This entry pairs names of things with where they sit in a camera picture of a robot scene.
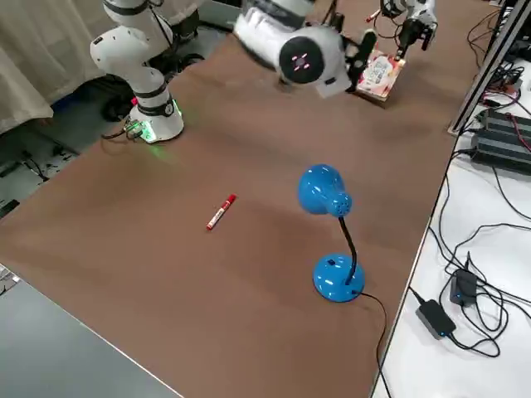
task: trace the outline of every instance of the green led light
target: green led light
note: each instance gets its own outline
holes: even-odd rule
[[[157,135],[155,134],[155,132],[151,128],[151,123],[142,122],[142,125],[144,126],[144,128],[142,129],[142,134],[140,134],[140,137],[144,141],[147,141],[149,143],[149,142],[152,142],[155,139],[157,139]]]
[[[181,112],[181,110],[180,110],[179,107],[177,106],[177,102],[175,101],[175,99],[173,100],[173,106],[174,106],[175,109],[179,112],[179,115],[182,117],[182,116],[183,116],[183,112]]]

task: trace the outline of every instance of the red marker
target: red marker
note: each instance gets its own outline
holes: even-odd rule
[[[225,203],[222,204],[222,206],[220,207],[220,209],[217,211],[217,213],[214,215],[214,217],[210,220],[210,222],[208,222],[207,224],[207,229],[209,231],[212,230],[212,228],[214,228],[214,226],[217,224],[217,222],[219,221],[220,218],[222,218],[223,216],[223,213],[225,213],[225,211],[227,211],[227,209],[231,206],[232,203],[234,203],[234,201],[236,200],[236,195],[232,194],[230,195],[227,200],[225,201]]]

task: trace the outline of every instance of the brown tabletop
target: brown tabletop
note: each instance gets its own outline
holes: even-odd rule
[[[377,6],[343,1],[347,32]],[[434,46],[411,50],[385,109],[281,91],[228,37],[171,84],[179,138],[94,145],[2,220],[0,261],[187,397],[366,396],[382,314],[314,291],[315,262],[348,247],[300,209],[298,180],[314,163],[343,174],[366,292],[394,314],[475,73],[467,15],[489,10],[440,2]]]

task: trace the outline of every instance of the power adapter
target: power adapter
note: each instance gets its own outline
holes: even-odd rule
[[[458,269],[451,277],[450,301],[469,307],[476,302],[478,277],[466,269]]]
[[[421,304],[417,316],[434,338],[440,340],[455,330],[454,322],[446,315],[445,310],[435,300],[428,300]]]

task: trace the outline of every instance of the metal frame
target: metal frame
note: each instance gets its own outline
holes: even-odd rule
[[[508,21],[487,53],[479,73],[474,78],[474,82],[459,108],[459,113],[452,120],[448,129],[450,133],[458,134],[465,127],[465,123],[489,84],[490,78],[503,61],[509,48],[513,45],[514,38],[518,35],[520,28],[530,13],[531,0],[519,0],[516,3]]]

